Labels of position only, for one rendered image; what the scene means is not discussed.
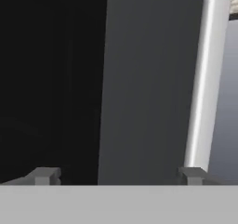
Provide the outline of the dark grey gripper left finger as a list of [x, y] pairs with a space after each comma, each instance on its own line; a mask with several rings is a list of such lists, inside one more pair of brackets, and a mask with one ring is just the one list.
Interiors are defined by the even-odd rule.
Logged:
[[5, 182], [5, 185], [60, 185], [59, 167], [37, 167], [25, 177]]

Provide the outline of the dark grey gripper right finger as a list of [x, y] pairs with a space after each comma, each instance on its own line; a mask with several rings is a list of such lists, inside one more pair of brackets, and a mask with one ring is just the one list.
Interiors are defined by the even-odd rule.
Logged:
[[228, 185], [227, 181], [209, 175], [201, 167], [180, 167], [178, 169], [179, 185]]

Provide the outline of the dark grey microwave door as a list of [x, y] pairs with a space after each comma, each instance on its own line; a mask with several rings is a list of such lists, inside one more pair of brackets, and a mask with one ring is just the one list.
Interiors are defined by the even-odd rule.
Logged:
[[100, 185], [178, 183], [203, 3], [107, 1]]

